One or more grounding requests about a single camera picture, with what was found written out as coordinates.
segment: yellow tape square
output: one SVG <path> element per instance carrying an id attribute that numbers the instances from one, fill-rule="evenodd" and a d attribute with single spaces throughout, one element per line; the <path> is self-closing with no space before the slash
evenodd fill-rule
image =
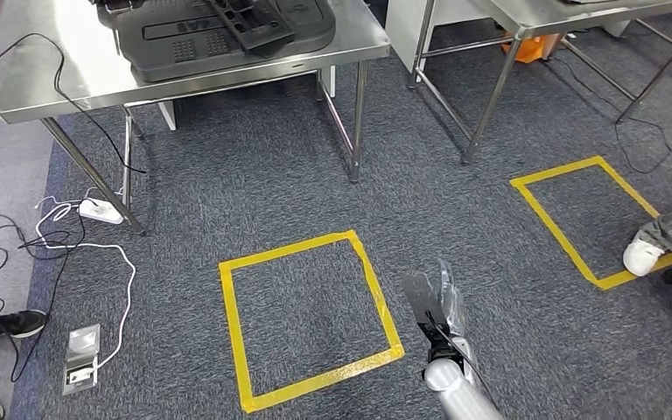
<path id="1" fill-rule="evenodd" d="M 388 349 L 364 359 L 346 364 L 345 366 L 337 367 L 323 374 L 318 374 L 312 378 L 295 382 L 283 388 L 275 389 L 266 394 L 253 395 L 251 377 L 249 375 L 249 364 L 246 361 L 246 350 L 243 346 L 241 321 L 238 317 L 238 307 L 235 302 L 233 270 L 249 265 L 264 263 L 275 258 L 281 258 L 308 249 L 322 247 L 338 241 L 349 241 L 361 260 L 362 268 L 364 269 L 364 277 L 367 279 L 369 291 L 372 294 L 374 304 L 377 307 L 377 314 L 382 322 L 382 329 L 385 331 L 385 336 L 388 339 Z M 223 299 L 225 301 L 227 326 L 230 331 L 230 343 L 233 348 L 233 362 L 235 364 L 235 377 L 238 381 L 238 394 L 241 398 L 241 407 L 247 413 L 266 409 L 317 389 L 333 385 L 336 382 L 341 382 L 345 379 L 363 374 L 368 370 L 378 368 L 391 361 L 400 359 L 404 355 L 403 345 L 398 337 L 393 318 L 388 311 L 388 306 L 385 302 L 385 297 L 382 295 L 380 285 L 377 283 L 375 271 L 372 269 L 372 264 L 367 258 L 367 252 L 364 249 L 364 245 L 362 245 L 359 237 L 357 237 L 356 232 L 353 230 L 335 234 L 326 234 L 259 254 L 223 261 L 218 264 L 218 267 L 220 268 L 220 280 L 222 282 Z"/>
<path id="2" fill-rule="evenodd" d="M 654 218 L 658 217 L 658 211 L 656 211 L 653 206 L 648 204 L 648 202 L 645 201 L 645 199 L 643 199 L 642 196 L 637 191 L 635 191 L 635 189 L 629 185 L 627 181 L 625 181 L 625 179 L 622 178 L 601 156 L 589 157 L 588 159 L 573 162 L 571 164 L 564 164 L 562 166 L 558 166 L 557 168 L 548 169 L 546 171 L 539 171 L 537 173 L 520 178 L 514 178 L 510 182 L 514 188 L 519 190 L 521 196 L 524 197 L 529 205 L 532 206 L 532 209 L 535 210 L 535 213 L 540 216 L 542 223 L 544 223 L 549 231 L 552 232 L 553 236 L 555 236 L 557 241 L 560 243 L 560 246 L 563 247 L 563 250 L 568 254 L 568 256 L 570 256 L 570 259 L 573 260 L 573 263 L 576 264 L 576 267 L 581 272 L 581 274 L 584 275 L 586 280 L 596 284 L 602 290 L 608 290 L 612 287 L 627 283 L 630 280 L 634 280 L 636 276 L 624 269 L 619 273 L 615 273 L 604 278 L 596 278 L 591 269 L 589 269 L 589 266 L 586 265 L 584 260 L 581 258 L 581 255 L 578 253 L 578 251 L 576 251 L 576 248 L 573 247 L 573 244 L 568 240 L 567 237 L 565 237 L 563 231 L 560 230 L 560 227 L 557 226 L 557 224 L 552 220 L 542 205 L 540 205 L 539 201 L 537 201 L 535 196 L 532 195 L 532 192 L 527 188 L 527 185 L 533 182 L 553 178 L 569 172 L 578 171 L 590 166 L 599 166 L 607 174 L 609 174 L 609 176 L 612 177 L 612 179 L 614 179 L 614 181 L 616 181 L 617 184 L 623 190 L 625 190 L 627 194 L 630 195 L 630 197 L 637 201 L 638 204 L 640 204 L 648 214 Z M 665 254 L 658 259 L 658 263 L 655 265 L 655 267 L 653 267 L 652 271 L 660 270 L 664 267 L 668 267 L 671 264 L 672 253 Z"/>

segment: white cable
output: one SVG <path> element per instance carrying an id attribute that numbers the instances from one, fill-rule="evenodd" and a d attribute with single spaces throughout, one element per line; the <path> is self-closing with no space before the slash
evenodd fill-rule
<path id="1" fill-rule="evenodd" d="M 121 247 L 119 245 L 99 245 L 97 243 L 87 243 L 87 242 L 79 243 L 77 245 L 58 245 L 58 246 L 48 245 L 47 239 L 42 235 L 42 232 L 39 231 L 40 225 L 42 225 L 42 223 L 44 221 L 49 219 L 50 216 L 52 216 L 56 212 L 57 212 L 57 214 L 52 219 L 53 219 L 53 221 L 59 221 L 60 219 L 64 218 L 71 211 L 72 208 L 75 208 L 75 207 L 77 207 L 77 206 L 72 204 L 71 201 L 64 201 L 62 204 L 57 205 L 52 210 L 47 212 L 47 214 L 45 216 L 43 216 L 42 219 L 40 219 L 37 222 L 37 225 L 35 225 L 35 232 L 37 232 L 38 238 L 42 240 L 42 242 L 44 244 L 44 247 L 46 249 L 76 249 L 76 248 L 79 248 L 79 247 L 93 247 L 93 248 L 105 248 L 105 249 L 106 248 L 113 248 L 113 249 L 117 249 L 117 250 L 120 251 L 120 254 L 122 254 L 122 258 L 124 258 L 125 262 L 132 269 L 132 273 L 129 276 L 128 287 L 127 287 L 128 304 L 125 307 L 125 312 L 122 314 L 122 319 L 120 320 L 119 336 L 117 338 L 117 348 L 115 349 L 114 352 L 112 352 L 112 354 L 110 354 L 106 359 L 104 359 L 104 361 L 102 361 L 101 363 L 99 363 L 99 365 L 97 365 L 96 368 L 98 369 L 98 368 L 101 368 L 102 366 L 104 366 L 105 364 L 107 364 L 108 361 L 111 361 L 112 358 L 115 357 L 115 355 L 117 355 L 120 352 L 120 349 L 123 346 L 123 331 L 124 331 L 124 327 L 125 327 L 125 320 L 127 320 L 128 314 L 130 313 L 130 307 L 132 306 L 130 291 L 131 291 L 131 288 L 132 288 L 132 281 L 135 280 L 135 273 L 137 272 L 137 270 L 135 268 L 135 265 L 133 265 L 133 263 L 130 262 L 130 259 L 128 259 L 127 255 L 125 254 L 125 250 L 123 249 L 123 247 Z"/>

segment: table leg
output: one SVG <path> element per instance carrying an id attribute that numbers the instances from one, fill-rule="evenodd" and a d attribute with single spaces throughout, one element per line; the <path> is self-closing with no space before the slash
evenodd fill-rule
<path id="1" fill-rule="evenodd" d="M 132 200 L 132 172 L 128 166 L 132 166 L 132 137 L 135 123 L 132 121 L 130 110 L 122 107 L 122 112 L 125 114 L 125 152 L 122 159 L 125 161 L 125 166 L 122 167 L 122 203 L 130 209 L 130 201 Z"/>
<path id="2" fill-rule="evenodd" d="M 670 36 L 666 35 L 665 32 L 658 30 L 658 28 L 656 28 L 655 26 L 652 26 L 651 24 L 643 21 L 642 19 L 635 19 L 635 22 L 642 25 L 644 28 L 650 30 L 652 33 L 654 33 L 655 35 L 658 35 L 664 41 L 666 41 L 666 42 L 668 42 L 669 44 L 672 45 L 672 38 Z"/>
<path id="3" fill-rule="evenodd" d="M 493 91 L 491 92 L 491 97 L 488 99 L 486 104 L 486 109 L 483 111 L 483 116 L 480 117 L 478 125 L 475 127 L 475 131 L 472 133 L 472 138 L 470 139 L 470 144 L 467 146 L 467 150 L 462 154 L 462 163 L 468 164 L 473 159 L 473 153 L 480 143 L 480 138 L 483 136 L 483 131 L 486 130 L 486 126 L 491 121 L 491 117 L 494 114 L 496 108 L 496 102 L 498 101 L 499 96 L 501 95 L 501 90 L 503 90 L 503 85 L 506 84 L 506 78 L 508 74 L 511 73 L 511 68 L 514 66 L 516 61 L 516 53 L 519 51 L 519 46 L 522 44 L 521 39 L 515 39 L 511 43 L 511 48 L 508 50 L 506 56 L 506 61 L 503 63 L 503 68 L 500 71 L 499 78 L 496 81 L 495 86 L 493 86 Z"/>
<path id="4" fill-rule="evenodd" d="M 159 102 L 158 107 L 161 108 L 161 114 L 164 115 L 166 124 L 169 125 L 169 130 L 176 131 L 176 116 L 174 115 L 173 110 L 173 100 Z"/>
<path id="5" fill-rule="evenodd" d="M 323 101 L 323 89 L 320 87 L 324 86 L 323 83 L 323 69 L 319 68 L 315 72 L 315 100 L 318 102 Z"/>
<path id="6" fill-rule="evenodd" d="M 415 88 L 419 82 L 417 69 L 421 66 L 421 60 L 424 59 L 424 44 L 426 44 L 426 34 L 429 33 L 431 16 L 434 14 L 434 1 L 426 0 L 426 8 L 423 10 L 423 22 L 421 23 L 421 32 L 418 35 L 418 46 L 416 47 L 416 55 L 414 55 L 413 59 L 413 67 L 410 71 L 409 88 Z"/>
<path id="7" fill-rule="evenodd" d="M 642 90 L 642 93 L 637 95 L 635 99 L 630 103 L 630 106 L 625 109 L 625 112 L 622 113 L 622 115 L 617 118 L 617 123 L 620 123 L 622 120 L 627 119 L 634 111 L 635 109 L 640 106 L 640 104 L 645 100 L 645 98 L 650 95 L 651 92 L 653 92 L 653 89 L 655 88 L 655 85 L 658 84 L 658 82 L 661 80 L 663 75 L 666 73 L 666 71 L 671 67 L 672 65 L 672 56 L 668 61 L 666 61 L 666 64 L 661 67 L 660 70 L 658 70 L 658 73 L 655 74 L 653 79 L 645 86 L 645 88 Z"/>
<path id="8" fill-rule="evenodd" d="M 361 162 L 361 118 L 364 110 L 364 92 L 367 87 L 367 65 L 366 61 L 359 62 L 357 69 L 357 94 L 354 105 L 354 135 L 352 140 L 353 150 L 349 165 L 349 180 L 356 184 L 359 182 L 359 169 Z"/>
<path id="9" fill-rule="evenodd" d="M 139 234 L 144 234 L 145 229 L 143 225 L 137 221 L 135 215 L 130 212 L 130 210 L 117 198 L 115 192 L 107 185 L 107 181 L 102 178 L 102 175 L 91 165 L 91 163 L 86 159 L 86 157 L 81 153 L 78 147 L 71 140 L 71 137 L 66 134 L 66 132 L 60 127 L 57 121 L 53 118 L 42 118 L 40 121 L 45 125 L 52 137 L 55 138 L 55 141 L 60 144 L 64 151 L 71 157 L 71 159 L 88 175 L 88 177 L 94 181 L 94 184 L 99 191 L 101 191 L 104 196 L 107 198 L 112 206 L 114 206 L 118 212 L 125 218 L 126 221 L 132 226 L 133 230 Z"/>

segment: electrical cord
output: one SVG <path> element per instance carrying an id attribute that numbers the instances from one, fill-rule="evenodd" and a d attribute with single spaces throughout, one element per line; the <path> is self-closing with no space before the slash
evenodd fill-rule
<path id="1" fill-rule="evenodd" d="M 593 94 L 594 96 L 596 96 L 597 98 L 599 98 L 601 101 L 606 102 L 610 107 L 612 107 L 613 109 L 615 109 L 617 112 L 620 113 L 620 114 L 619 114 L 619 117 L 618 117 L 617 120 L 614 122 L 614 135 L 616 136 L 616 139 L 617 139 L 617 145 L 618 145 L 619 148 L 622 150 L 622 154 L 625 155 L 625 160 L 627 161 L 627 165 L 628 165 L 633 171 L 638 172 L 638 173 L 643 173 L 643 174 L 649 174 L 649 173 L 652 173 L 653 171 L 655 171 L 656 169 L 658 169 L 658 168 L 661 166 L 661 164 L 662 164 L 663 162 L 666 161 L 666 159 L 668 159 L 668 158 L 671 156 L 671 154 L 672 154 L 671 144 L 669 143 L 669 140 L 668 140 L 668 138 L 666 137 L 666 133 L 663 131 L 663 127 L 661 127 L 660 125 L 658 125 L 658 124 L 656 124 L 656 123 L 654 123 L 654 122 L 645 121 L 645 120 L 641 120 L 640 118 L 635 118 L 635 117 L 633 117 L 633 116 L 629 116 L 629 117 L 627 118 L 628 120 L 636 121 L 636 122 L 638 122 L 638 123 L 643 123 L 643 124 L 646 124 L 646 125 L 648 125 L 648 126 L 650 126 L 650 127 L 653 127 L 653 128 L 655 128 L 655 129 L 657 129 L 657 130 L 661 133 L 661 138 L 663 139 L 663 145 L 666 147 L 666 150 L 667 150 L 666 154 L 663 155 L 663 157 L 661 157 L 661 158 L 658 160 L 658 162 L 656 162 L 651 168 L 649 168 L 649 169 L 641 169 L 641 168 L 636 167 L 636 166 L 632 163 L 632 160 L 630 160 L 630 155 L 627 153 L 627 150 L 625 149 L 625 146 L 622 144 L 622 141 L 621 141 L 621 139 L 620 139 L 620 125 L 623 123 L 623 120 L 622 120 L 622 114 L 621 114 L 622 111 L 621 111 L 616 105 L 614 105 L 611 101 L 609 101 L 608 99 L 606 99 L 606 98 L 605 98 L 604 96 L 602 96 L 601 94 L 597 93 L 595 90 L 593 90 L 591 87 L 589 87 L 584 81 L 582 81 L 582 80 L 576 75 L 576 72 L 573 71 L 573 67 L 571 67 L 571 65 L 568 64 L 565 60 L 559 59 L 558 57 L 551 57 L 551 58 L 552 58 L 554 61 L 558 61 L 558 62 L 560 62 L 560 63 L 563 63 L 563 65 L 566 66 L 566 67 L 568 68 L 568 71 L 570 72 L 570 75 L 573 76 L 573 79 L 575 79 L 575 80 L 578 82 L 578 84 L 580 84 L 581 86 L 583 86 L 583 87 L 584 87 L 586 90 L 588 90 L 591 94 Z"/>
<path id="2" fill-rule="evenodd" d="M 439 331 L 440 334 L 442 334 L 442 337 L 444 337 L 445 340 L 447 340 L 448 343 L 450 343 L 450 346 L 457 351 L 463 359 L 464 363 L 467 363 L 467 365 L 472 369 L 473 372 L 475 372 L 475 375 L 478 376 L 478 379 L 480 380 L 480 383 L 483 385 L 483 388 L 486 389 L 486 393 L 488 394 L 488 399 L 491 400 L 491 404 L 498 410 L 498 404 L 496 404 L 496 401 L 494 399 L 493 394 L 491 393 L 491 389 L 486 385 L 486 382 L 483 380 L 483 376 L 480 374 L 480 371 L 478 368 L 475 366 L 475 363 L 470 359 L 470 356 L 467 355 L 467 353 L 463 352 L 461 348 L 459 348 L 458 345 L 452 341 L 452 339 L 444 332 L 442 331 L 442 328 L 439 327 L 437 324 L 437 321 L 434 320 L 434 317 L 431 315 L 431 312 L 427 311 L 426 312 L 426 317 L 429 319 L 431 324 L 434 326 L 434 328 Z"/>
<path id="3" fill-rule="evenodd" d="M 117 339 L 117 347 L 107 358 L 105 358 L 102 362 L 100 362 L 97 365 L 97 369 L 98 369 L 98 368 L 101 368 L 104 365 L 106 365 L 109 361 L 111 361 L 122 349 L 124 326 L 125 326 L 125 322 L 127 320 L 127 317 L 130 314 L 130 308 L 132 306 L 132 300 L 131 300 L 131 297 L 132 297 L 132 295 L 131 295 L 132 283 L 133 283 L 133 280 L 135 279 L 137 269 L 136 269 L 135 265 L 127 257 L 127 254 L 125 254 L 124 249 L 122 247 L 120 247 L 119 245 L 100 245 L 100 244 L 95 244 L 95 243 L 84 242 L 84 239 L 86 238 L 86 228 L 85 228 L 84 223 L 83 223 L 83 217 L 81 216 L 80 213 L 79 213 L 79 221 L 80 221 L 80 225 L 81 225 L 81 237 L 78 240 L 78 242 L 76 242 L 74 245 L 69 245 L 69 244 L 65 243 L 65 240 L 67 240 L 68 236 L 70 236 L 70 233 L 65 231 L 65 230 L 54 231 L 54 232 L 50 232 L 48 234 L 42 234 L 39 230 L 39 227 L 42 225 L 42 223 L 44 223 L 51 216 L 52 216 L 53 221 L 59 221 L 59 220 L 63 219 L 66 215 L 68 215 L 72 209 L 78 207 L 85 200 L 91 201 L 96 205 L 96 203 L 88 197 L 91 190 L 92 190 L 92 188 L 89 188 L 86 191 L 86 194 L 84 195 L 84 198 L 80 199 L 80 200 L 57 201 L 53 196 L 46 197 L 46 198 L 42 199 L 36 205 L 36 207 L 38 207 L 40 203 L 44 202 L 45 200 L 49 200 L 49 199 L 52 199 L 52 201 L 54 203 L 58 204 L 58 205 L 56 207 L 54 207 L 53 209 L 51 209 L 49 212 L 47 212 L 47 214 L 45 216 L 43 216 L 38 221 L 38 223 L 35 225 L 35 231 L 37 232 L 38 237 L 36 239 L 32 240 L 32 241 L 27 241 L 25 239 L 24 232 L 17 225 L 17 223 L 12 218 L 10 218 L 6 215 L 3 215 L 3 214 L 0 214 L 0 217 L 8 220 L 9 224 L 0 226 L 0 230 L 3 229 L 3 228 L 14 228 L 15 231 L 17 232 L 17 237 L 22 242 L 22 245 L 20 245 L 18 247 L 18 249 L 26 249 L 27 252 L 30 254 L 30 256 L 32 256 L 32 257 L 34 257 L 38 260 L 53 260 L 53 259 L 64 257 L 63 263 L 60 265 L 58 275 L 56 276 L 55 282 L 54 282 L 53 287 L 52 287 L 52 295 L 51 295 L 51 299 L 50 299 L 50 304 L 48 305 L 48 310 L 45 313 L 45 325 L 47 325 L 47 322 L 50 319 L 50 314 L 53 311 L 53 306 L 54 306 L 54 303 L 55 303 L 55 291 L 57 290 L 58 284 L 60 283 L 60 277 L 61 277 L 61 275 L 62 275 L 62 273 L 63 273 L 63 271 L 66 267 L 68 257 L 70 256 L 70 254 L 72 252 L 74 252 L 76 249 L 81 248 L 81 247 L 93 247 L 93 248 L 101 248 L 101 249 L 117 249 L 117 250 L 120 251 L 120 254 L 122 254 L 122 258 L 124 259 L 124 261 L 129 265 L 130 269 L 132 270 L 132 273 L 130 274 L 130 278 L 129 278 L 128 285 L 127 285 L 127 306 L 125 307 L 125 310 L 122 314 L 122 318 L 120 320 L 119 333 L 118 333 L 118 339 Z M 48 236 L 55 235 L 55 234 L 64 234 L 66 237 L 62 241 L 55 241 L 55 240 L 48 241 L 48 239 L 47 239 Z M 66 252 L 58 254 L 58 255 L 53 255 L 53 256 L 50 256 L 50 257 L 40 257 L 40 256 L 37 256 L 34 253 L 32 253 L 31 248 L 64 249 Z M 4 254 L 4 258 L 3 258 L 2 262 L 0 263 L 0 269 L 2 269 L 6 265 L 7 261 L 9 260 L 9 250 L 6 249 L 6 248 L 1 248 L 0 247 L 0 251 L 3 252 L 3 254 Z M 1 298 L 0 298 L 0 302 L 2 304 L 2 306 L 0 308 L 0 313 L 1 313 L 1 311 L 4 309 L 5 302 Z M 18 350 L 18 346 L 17 346 L 16 342 L 14 341 L 14 339 L 9 334 L 8 329 L 4 325 L 2 325 L 1 323 L 0 323 L 0 330 L 7 337 L 9 337 L 11 345 L 14 348 L 16 359 L 14 361 L 14 367 L 11 370 L 10 378 L 11 378 L 12 382 L 16 382 L 16 381 L 19 380 L 19 378 L 21 378 L 22 373 L 25 371 L 26 365 L 29 362 L 30 358 L 32 357 L 32 353 L 34 352 L 35 348 L 39 344 L 39 341 L 42 338 L 42 333 L 45 329 L 41 330 L 38 333 L 38 336 L 35 339 L 35 342 L 32 345 L 29 353 L 24 358 L 24 363 L 22 364 L 22 367 L 19 370 L 18 374 L 17 374 L 17 369 L 18 369 L 19 360 L 20 360 L 20 353 L 19 353 L 19 350 Z"/>
<path id="4" fill-rule="evenodd" d="M 55 241 L 55 240 L 48 241 L 46 239 L 46 237 L 48 235 L 54 235 L 54 234 L 60 233 L 60 234 L 65 234 L 66 235 L 65 240 L 67 240 L 68 237 L 70 236 L 70 233 L 67 232 L 67 231 L 64 231 L 64 230 L 55 231 L 55 232 L 50 232 L 50 233 L 46 234 L 45 236 L 43 236 L 41 238 L 38 238 L 36 240 L 27 241 L 26 238 L 25 238 L 24 232 L 22 231 L 22 229 L 17 225 L 17 223 L 11 217 L 6 216 L 4 214 L 0 214 L 0 218 L 5 218 L 7 221 L 9 221 L 8 224 L 1 225 L 0 230 L 5 229 L 5 228 L 14 228 L 15 232 L 17 233 L 17 238 L 22 242 L 22 244 L 19 245 L 17 247 L 17 249 L 25 249 L 30 254 L 30 256 L 32 256 L 33 258 L 38 259 L 38 260 L 55 260 L 55 259 L 63 257 L 63 262 L 60 265 L 58 275 L 55 277 L 55 281 L 53 282 L 53 285 L 52 285 L 52 293 L 51 293 L 51 297 L 50 297 L 50 304 L 48 305 L 47 312 L 45 313 L 45 326 L 47 326 L 47 323 L 50 320 L 50 315 L 53 311 L 53 306 L 54 306 L 54 303 L 55 303 L 55 291 L 58 289 L 58 284 L 60 283 L 60 278 L 61 278 L 61 276 L 63 274 L 63 271 L 66 268 L 66 264 L 68 262 L 68 257 L 74 251 L 75 248 L 70 248 L 70 249 L 66 248 L 65 253 L 60 254 L 60 255 L 53 255 L 53 256 L 49 256 L 49 257 L 37 256 L 34 253 L 32 253 L 31 248 L 42 247 L 43 244 L 45 244 L 45 243 L 65 245 L 65 243 L 63 243 L 62 241 Z M 80 236 L 80 239 L 77 242 L 77 245 L 81 244 L 86 237 L 86 227 L 83 224 L 83 218 L 81 217 L 80 214 L 79 214 L 79 222 L 80 222 L 80 226 L 81 226 L 81 236 Z M 4 253 L 3 261 L 0 264 L 0 269 L 2 269 L 6 265 L 6 262 L 9 260 L 9 250 L 6 249 L 6 248 L 1 248 L 0 247 L 0 251 L 2 251 Z M 2 302 L 2 307 L 0 309 L 0 313 L 1 313 L 1 311 L 4 309 L 5 302 L 1 298 L 0 298 L 0 301 Z M 25 372 L 25 369 L 27 367 L 27 363 L 30 361 L 35 349 L 37 348 L 40 340 L 42 339 L 42 334 L 45 331 L 45 328 L 40 330 L 40 332 L 38 333 L 37 337 L 35 338 L 34 343 L 32 344 L 32 346 L 30 348 L 30 351 L 27 353 L 26 357 L 24 357 L 24 362 L 21 364 L 22 367 L 19 370 L 18 370 L 18 367 L 19 367 L 19 364 L 20 364 L 19 362 L 20 362 L 20 359 L 21 359 L 21 357 L 20 357 L 21 354 L 19 352 L 19 348 L 17 346 L 17 343 L 14 340 L 14 338 L 11 337 L 11 334 L 10 334 L 9 330 L 1 322 L 0 322 L 0 330 L 2 331 L 2 333 L 4 335 L 6 335 L 6 337 L 9 338 L 9 342 L 11 343 L 11 347 L 14 349 L 15 360 L 14 360 L 14 366 L 11 369 L 10 380 L 11 380 L 11 382 L 17 382 L 22 377 L 22 374 Z"/>
<path id="5" fill-rule="evenodd" d="M 120 150 L 117 149 L 117 146 L 116 146 L 114 140 L 112 140 L 112 136 L 110 136 L 109 133 L 104 129 L 104 127 L 102 127 L 88 112 L 86 112 L 83 108 L 81 108 L 74 100 L 72 100 L 70 97 L 68 97 L 68 95 L 65 92 L 63 92 L 63 89 L 60 88 L 60 76 L 63 74 L 63 66 L 66 64 L 66 55 L 63 53 L 63 49 L 60 48 L 60 46 L 58 46 L 58 44 L 56 44 L 55 41 L 53 41 L 52 39 L 50 39 L 46 35 L 43 35 L 39 32 L 31 32 L 31 33 L 28 33 L 28 34 L 24 35 L 22 38 L 17 39 L 16 42 L 14 42 L 13 44 L 6 47 L 6 49 L 3 50 L 0 53 L 0 59 L 6 53 L 11 51 L 12 48 L 14 48 L 15 46 L 18 46 L 22 41 L 24 41 L 25 39 L 27 39 L 29 37 L 40 37 L 40 38 L 46 40 L 47 42 L 52 44 L 52 46 L 54 46 L 55 49 L 57 49 L 58 53 L 60 54 L 60 63 L 58 64 L 58 68 L 55 70 L 55 75 L 52 77 L 52 88 L 55 89 L 55 92 L 57 92 L 58 95 L 62 96 L 63 99 L 65 99 L 71 105 L 73 105 L 74 108 L 78 109 L 79 112 L 81 112 L 86 118 L 88 118 L 89 121 L 91 121 L 91 123 L 93 123 L 96 126 L 96 128 L 98 128 L 101 131 L 101 133 L 107 138 L 107 140 L 109 140 L 109 144 L 111 144 L 112 149 L 115 150 L 115 153 L 117 154 L 117 158 L 120 159 L 120 164 L 122 164 L 122 166 L 130 169 L 133 172 L 146 173 L 146 171 L 142 171 L 142 170 L 133 168 L 132 166 L 128 166 L 127 164 L 125 164 L 125 161 L 123 159 L 123 155 L 122 155 L 122 153 L 120 153 Z"/>
<path id="6" fill-rule="evenodd" d="M 86 191 L 85 197 L 88 196 L 89 192 L 92 190 L 92 188 L 89 188 Z M 42 233 L 39 230 L 40 225 L 42 225 L 43 222 L 45 222 L 47 219 L 50 218 L 51 215 L 54 213 L 58 213 L 53 219 L 54 220 L 59 220 L 60 218 L 63 217 L 67 212 L 70 212 L 72 208 L 74 208 L 75 205 L 71 204 L 70 202 L 65 202 L 63 204 L 60 204 L 56 207 L 54 207 L 50 212 L 48 212 L 45 216 L 42 217 L 37 222 L 37 225 L 35 225 L 35 232 L 37 232 L 38 238 L 42 239 L 44 243 L 44 247 L 46 249 L 70 249 L 75 250 L 80 247 L 92 247 L 92 248 L 101 248 L 101 249 L 117 249 L 120 251 L 120 254 L 122 254 L 122 258 L 125 260 L 125 262 L 129 265 L 130 269 L 132 270 L 132 273 L 130 274 L 129 280 L 128 280 L 128 285 L 127 285 L 127 306 L 125 306 L 124 313 L 122 314 L 122 318 L 120 319 L 120 326 L 118 328 L 119 333 L 118 333 L 118 338 L 117 338 L 117 347 L 115 348 L 115 351 L 112 352 L 109 356 L 107 356 L 106 359 L 104 359 L 102 362 L 100 362 L 97 365 L 97 369 L 103 367 L 104 365 L 107 364 L 107 362 L 111 361 L 118 353 L 120 353 L 120 349 L 123 346 L 123 332 L 124 332 L 124 327 L 125 327 L 125 321 L 127 320 L 128 315 L 130 314 L 130 307 L 132 306 L 132 282 L 135 280 L 135 274 L 137 273 L 137 269 L 135 265 L 130 261 L 130 259 L 127 257 L 127 254 L 125 254 L 125 250 L 123 247 L 119 245 L 100 245 L 96 243 L 88 243 L 88 242 L 83 242 L 80 241 L 76 245 L 51 245 L 48 243 L 48 241 L 45 239 L 45 237 L 42 235 Z"/>

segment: white power strip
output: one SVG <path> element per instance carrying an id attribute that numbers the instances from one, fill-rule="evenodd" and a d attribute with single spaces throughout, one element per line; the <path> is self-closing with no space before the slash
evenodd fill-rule
<path id="1" fill-rule="evenodd" d="M 108 201 L 103 199 L 85 199 L 79 205 L 79 214 L 82 217 L 106 221 L 113 225 L 123 222 L 123 216 Z"/>

